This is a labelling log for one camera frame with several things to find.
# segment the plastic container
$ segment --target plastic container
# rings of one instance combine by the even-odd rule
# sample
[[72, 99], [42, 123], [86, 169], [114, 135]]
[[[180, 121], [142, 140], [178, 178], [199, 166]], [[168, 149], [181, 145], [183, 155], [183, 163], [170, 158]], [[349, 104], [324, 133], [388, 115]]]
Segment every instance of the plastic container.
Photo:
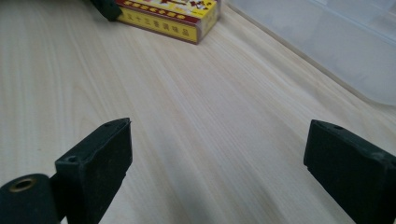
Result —
[[229, 0], [352, 92], [396, 105], [396, 0]]

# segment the yellow box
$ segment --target yellow box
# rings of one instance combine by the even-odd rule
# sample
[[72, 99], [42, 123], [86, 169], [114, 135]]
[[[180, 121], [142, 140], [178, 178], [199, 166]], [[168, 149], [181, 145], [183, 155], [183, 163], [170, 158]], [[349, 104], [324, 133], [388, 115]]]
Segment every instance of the yellow box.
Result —
[[219, 17], [216, 0], [116, 0], [121, 21], [161, 35], [198, 44]]

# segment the black object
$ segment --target black object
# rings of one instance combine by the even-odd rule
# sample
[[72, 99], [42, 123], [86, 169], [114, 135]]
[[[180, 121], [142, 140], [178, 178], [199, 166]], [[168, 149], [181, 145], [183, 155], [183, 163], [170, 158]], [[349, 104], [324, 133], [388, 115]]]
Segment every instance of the black object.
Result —
[[57, 173], [26, 175], [0, 188], [0, 223], [96, 224], [132, 163], [129, 119], [103, 124], [55, 162]]
[[114, 0], [91, 0], [98, 11], [109, 21], [115, 21], [122, 13]]
[[312, 120], [304, 165], [356, 223], [393, 223], [396, 158], [350, 131]]

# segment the translucent plastic bin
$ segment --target translucent plastic bin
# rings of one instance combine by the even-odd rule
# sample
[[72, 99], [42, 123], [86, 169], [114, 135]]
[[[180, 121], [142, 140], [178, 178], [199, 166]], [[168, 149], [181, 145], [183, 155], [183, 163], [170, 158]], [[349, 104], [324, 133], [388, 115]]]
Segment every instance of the translucent plastic bin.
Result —
[[229, 0], [375, 102], [396, 105], [396, 0]]

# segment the light wood grain surface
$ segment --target light wood grain surface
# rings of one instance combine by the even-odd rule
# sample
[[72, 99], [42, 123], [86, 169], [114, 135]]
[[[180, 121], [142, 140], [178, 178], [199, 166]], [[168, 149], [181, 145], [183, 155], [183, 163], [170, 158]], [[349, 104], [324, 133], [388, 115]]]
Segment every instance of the light wood grain surface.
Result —
[[134, 162], [101, 223], [353, 223], [303, 165], [311, 119], [396, 154], [396, 108], [365, 102], [223, 4], [194, 46], [78, 0], [0, 2], [0, 185], [104, 122]]

